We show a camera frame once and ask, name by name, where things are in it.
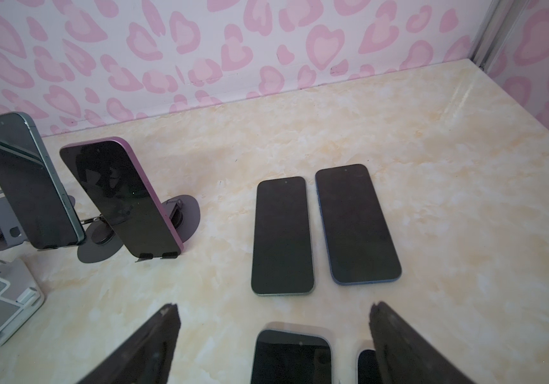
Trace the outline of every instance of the smartphone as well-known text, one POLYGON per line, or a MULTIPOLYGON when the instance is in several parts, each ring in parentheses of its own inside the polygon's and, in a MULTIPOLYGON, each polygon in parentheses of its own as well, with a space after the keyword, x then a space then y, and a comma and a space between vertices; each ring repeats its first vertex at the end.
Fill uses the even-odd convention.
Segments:
POLYGON ((328 168, 315 180, 332 278, 341 285, 399 278, 402 268, 368 169, 328 168))
POLYGON ((178 307, 165 304, 78 384, 167 383, 179 330, 178 307))
POLYGON ((257 336, 251 384, 331 384, 332 349, 319 336, 265 329, 257 336))
POLYGON ((306 182, 257 185, 251 288, 258 295, 307 294, 315 287, 306 182))
POLYGON ((85 240, 35 123, 22 112, 0 115, 0 187, 35 248, 85 240))
POLYGON ((364 349, 357 356, 357 384, 381 384, 377 354, 374 349, 364 349))
POLYGON ((175 259, 183 242, 127 141, 104 138, 59 150, 125 247, 140 259, 175 259))

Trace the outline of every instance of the black screen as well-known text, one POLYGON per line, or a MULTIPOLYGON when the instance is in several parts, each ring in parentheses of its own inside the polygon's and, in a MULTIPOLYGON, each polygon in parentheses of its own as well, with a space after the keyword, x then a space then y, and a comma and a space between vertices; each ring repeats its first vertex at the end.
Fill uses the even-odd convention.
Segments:
POLYGON ((257 186, 251 288, 305 294, 314 286, 306 183, 301 177, 257 186))
POLYGON ((376 352, 365 349, 357 358, 357 384, 381 384, 376 352))
POLYGON ((14 113, 0 116, 0 187, 35 248, 79 241, 27 123, 14 113))
POLYGON ((402 268, 366 167, 328 168, 315 179, 334 280, 357 284, 400 277, 402 268))
POLYGON ((61 148, 59 154, 132 255, 174 258, 180 254, 158 210, 159 202, 153 201, 156 196, 151 198, 147 190, 148 180, 136 169, 140 165, 136 162, 134 166, 120 143, 78 144, 61 148))
POLYGON ((251 384, 330 384, 332 351, 325 339, 266 329, 257 336, 251 384))

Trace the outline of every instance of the pink leopard print wallpaper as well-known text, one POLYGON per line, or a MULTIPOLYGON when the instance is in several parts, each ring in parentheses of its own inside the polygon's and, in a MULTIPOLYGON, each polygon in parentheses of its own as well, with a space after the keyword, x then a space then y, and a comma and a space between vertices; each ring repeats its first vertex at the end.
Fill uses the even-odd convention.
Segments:
POLYGON ((549 129, 549 0, 531 0, 489 75, 549 129))
POLYGON ((0 0, 0 113, 43 135, 469 54, 491 0, 0 0))

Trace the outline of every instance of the blue smartphone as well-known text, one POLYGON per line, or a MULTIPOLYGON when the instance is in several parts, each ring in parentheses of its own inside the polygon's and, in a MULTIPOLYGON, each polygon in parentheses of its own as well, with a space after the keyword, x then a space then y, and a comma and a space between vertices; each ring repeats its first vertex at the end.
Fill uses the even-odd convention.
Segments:
POLYGON ((327 168, 315 181, 334 281, 398 279, 402 267, 368 169, 362 164, 327 168))

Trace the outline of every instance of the phone frame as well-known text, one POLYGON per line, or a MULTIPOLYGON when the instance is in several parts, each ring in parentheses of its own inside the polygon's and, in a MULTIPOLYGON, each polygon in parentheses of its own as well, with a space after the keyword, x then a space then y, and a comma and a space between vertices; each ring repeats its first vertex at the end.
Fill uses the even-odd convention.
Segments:
POLYGON ((80 219, 78 218, 78 215, 76 214, 76 211, 74 210, 74 207, 72 206, 72 203, 70 202, 69 197, 67 196, 66 189, 64 188, 63 184, 61 183, 61 180, 59 179, 59 176, 57 175, 57 172, 55 171, 55 166, 53 165, 53 162, 50 159, 50 156, 48 155, 48 151, 46 150, 46 146, 44 145, 44 142, 42 141, 42 137, 40 136, 40 133, 38 132, 38 129, 35 126, 35 123, 31 116, 24 112, 9 112, 7 114, 0 115, 1 116, 7 116, 10 114, 16 114, 21 117, 23 120, 23 123, 25 124, 27 128, 27 132, 29 132, 29 135, 31 139, 34 142, 35 148, 37 149, 37 155, 40 157, 40 160, 42 161, 42 165, 44 165, 44 168, 46 169, 48 173, 49 179, 53 183, 53 187, 55 188, 55 191, 57 192, 57 196, 61 200, 61 205, 63 206, 64 211, 66 212, 66 216, 68 220, 70 221, 70 224, 74 230, 74 234, 76 235, 76 242, 70 243, 70 244, 64 244, 64 245, 57 245, 57 246, 47 246, 44 248, 37 248, 39 250, 50 250, 55 248, 62 248, 62 247, 69 247, 69 246, 75 246, 80 245, 85 241, 85 231, 80 224, 80 219))
POLYGON ((332 374, 330 383, 334 384, 334 349, 332 349, 332 344, 330 344, 330 341, 328 339, 326 339, 321 335, 304 334, 304 333, 294 332, 294 331, 283 331, 282 329, 275 329, 275 328, 264 328, 260 331, 260 333, 257 334, 257 337, 255 337, 255 348, 253 348, 253 363, 251 363, 251 378, 249 380, 249 383, 253 380, 253 366, 255 364, 255 351, 257 350, 257 340, 260 338, 260 335, 264 331, 276 331, 276 332, 284 332, 284 333, 293 334, 293 335, 318 337, 319 339, 325 340, 326 344, 328 345, 328 348, 330 349, 330 373, 332 374))
POLYGON ((355 384, 360 383, 360 355, 364 351, 374 351, 376 353, 376 351, 374 350, 374 347, 366 348, 366 347, 362 346, 362 348, 360 348, 360 350, 357 353, 357 356, 355 357, 355 384))
MULTIPOLYGON (((312 267, 312 276, 313 276, 313 285, 310 288, 308 292, 296 292, 296 293, 257 293, 253 289, 253 257, 255 257, 255 224, 256 220, 254 220, 253 224, 253 251, 251 253, 251 291, 253 291, 254 294, 257 296, 306 296, 311 294, 313 291, 315 291, 315 287, 317 285, 317 278, 315 276, 315 257, 313 255, 313 246, 312 246, 312 228, 310 227, 310 206, 309 206, 309 195, 308 195, 308 187, 306 186, 306 180, 302 176, 290 176, 288 178, 279 178, 279 179, 270 179, 270 180, 262 180, 257 184, 257 188, 260 187, 260 185, 263 182, 273 181, 273 180, 285 180, 285 179, 293 179, 293 178, 301 178, 302 181, 304 181, 304 192, 306 194, 306 211, 308 213, 308 222, 309 222, 309 241, 310 241, 310 265, 312 267)), ((257 211, 257 192, 255 192, 255 211, 257 211)))
MULTIPOLYGON (((317 182, 317 174, 321 171, 324 171, 324 170, 331 170, 331 169, 335 169, 335 168, 344 168, 346 166, 354 166, 354 165, 363 166, 364 169, 366 169, 366 171, 368 172, 368 175, 370 176, 370 172, 368 171, 368 168, 363 164, 348 164, 348 165, 332 166, 330 168, 323 168, 323 169, 321 169, 321 170, 319 170, 315 173, 315 189, 317 191, 317 202, 319 203, 319 214, 321 215, 321 223, 322 223, 322 226, 324 228, 325 250, 328 253, 328 264, 330 265, 330 275, 332 276, 332 280, 334 280, 334 282, 336 284, 342 285, 342 286, 360 285, 360 284, 391 283, 392 281, 398 280, 402 276, 402 264, 400 262, 400 257, 398 257, 398 250, 396 250, 396 244, 393 242, 393 238, 392 238, 392 243, 393 243, 393 246, 394 246, 394 250, 396 251, 396 259, 398 260, 398 265, 400 265, 400 274, 398 276, 396 276, 394 278, 391 278, 391 279, 386 279, 386 280, 355 281, 355 282, 352 282, 352 283, 343 283, 342 281, 339 281, 338 279, 336 279, 336 277, 334 276, 334 271, 332 270, 332 258, 330 256, 330 247, 328 246, 328 237, 327 237, 326 230, 325 230, 324 212, 322 211, 321 197, 319 196, 319 184, 317 182)), ((372 177, 370 177, 370 183, 373 186, 374 195, 376 196, 377 195, 377 190, 374 188, 374 183, 373 183, 372 177)), ((378 202, 379 207, 380 207, 381 203, 379 202, 379 197, 378 196, 377 196, 377 202, 378 202)), ((385 219, 385 215, 383 215, 383 220, 386 222, 387 230, 389 231, 389 226, 387 225, 387 220, 385 219)))
MULTIPOLYGON (((159 200, 159 197, 157 197, 157 193, 155 193, 155 189, 153 188, 150 181, 148 180, 147 174, 144 172, 144 169, 142 169, 142 165, 140 165, 140 161, 138 161, 138 158, 136 157, 136 154, 134 153, 133 149, 131 148, 129 142, 127 142, 123 138, 120 138, 120 137, 117 137, 117 136, 111 136, 111 137, 106 137, 106 138, 96 139, 96 140, 75 142, 75 143, 68 144, 68 145, 65 145, 65 146, 61 147, 59 149, 59 156, 61 157, 61 151, 65 148, 83 147, 83 146, 86 146, 86 145, 98 144, 98 143, 107 142, 107 141, 116 142, 117 144, 119 144, 124 149, 125 153, 127 153, 127 156, 129 157, 129 160, 131 161, 132 166, 134 167, 134 169, 138 173, 138 176, 140 176, 140 180, 142 181, 142 184, 144 184, 144 187, 146 188, 149 197, 151 198, 151 200, 153 200, 153 203, 155 204, 155 207, 157 208, 157 211, 159 212, 159 214, 163 218, 164 223, 166 224, 166 226, 168 227, 168 230, 170 231, 170 234, 172 235, 172 237, 176 241, 178 249, 180 250, 180 252, 178 252, 178 255, 176 257, 179 257, 182 254, 182 252, 185 250, 185 246, 183 244, 183 241, 181 241, 178 233, 176 232, 176 229, 172 225, 172 221, 170 220, 170 217, 166 214, 166 211, 163 208, 163 205, 162 205, 161 201, 159 200)), ((128 252, 130 254, 132 254, 134 257, 137 257, 139 260, 150 260, 150 259, 154 259, 156 257, 159 257, 159 256, 155 256, 155 255, 153 255, 153 257, 139 257, 139 256, 134 255, 129 250, 129 248, 128 248, 128 252)))

